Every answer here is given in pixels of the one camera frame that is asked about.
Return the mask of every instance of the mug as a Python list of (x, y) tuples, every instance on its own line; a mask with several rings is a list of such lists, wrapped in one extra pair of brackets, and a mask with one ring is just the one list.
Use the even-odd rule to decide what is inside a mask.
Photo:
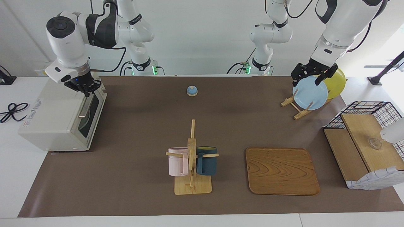
[(168, 156), (168, 174), (174, 177), (182, 177), (188, 175), (188, 148), (172, 147), (169, 148), (170, 153), (182, 154), (182, 158)]
[(196, 173), (199, 175), (212, 176), (216, 173), (217, 157), (203, 158), (204, 154), (216, 154), (217, 148), (215, 147), (197, 147), (196, 155), (198, 160), (196, 162)]

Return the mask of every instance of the light blue plate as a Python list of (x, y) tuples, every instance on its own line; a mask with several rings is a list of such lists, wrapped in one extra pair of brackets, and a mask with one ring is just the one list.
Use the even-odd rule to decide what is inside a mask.
[(293, 88), (292, 94), (298, 89), (295, 95), (295, 102), (303, 109), (306, 109), (311, 102), (314, 102), (309, 110), (315, 110), (322, 107), (327, 101), (327, 85), (321, 81), (321, 83), (316, 86), (314, 83), (316, 79), (315, 76), (309, 76), (300, 80), (297, 86)]

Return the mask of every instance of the mug handle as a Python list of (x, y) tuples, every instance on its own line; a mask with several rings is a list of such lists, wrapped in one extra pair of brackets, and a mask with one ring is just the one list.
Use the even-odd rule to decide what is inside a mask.
[(188, 154), (182, 153), (182, 172), (181, 175), (188, 175)]
[(204, 173), (202, 170), (202, 159), (203, 159), (203, 153), (199, 153), (198, 154), (198, 167), (197, 167), (197, 169), (196, 169), (196, 171), (197, 172), (200, 172), (200, 173)]

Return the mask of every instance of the pink mug handle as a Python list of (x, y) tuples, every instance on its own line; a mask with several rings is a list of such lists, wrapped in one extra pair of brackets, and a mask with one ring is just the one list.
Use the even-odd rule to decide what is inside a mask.
[(188, 175), (188, 154), (182, 153), (182, 172), (181, 175)]

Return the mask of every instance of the pink mug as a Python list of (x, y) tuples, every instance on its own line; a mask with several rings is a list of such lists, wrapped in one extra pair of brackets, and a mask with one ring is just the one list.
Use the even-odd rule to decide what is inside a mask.
[(188, 175), (188, 148), (172, 147), (169, 148), (170, 153), (182, 154), (182, 158), (168, 156), (168, 174), (174, 177), (182, 177)]

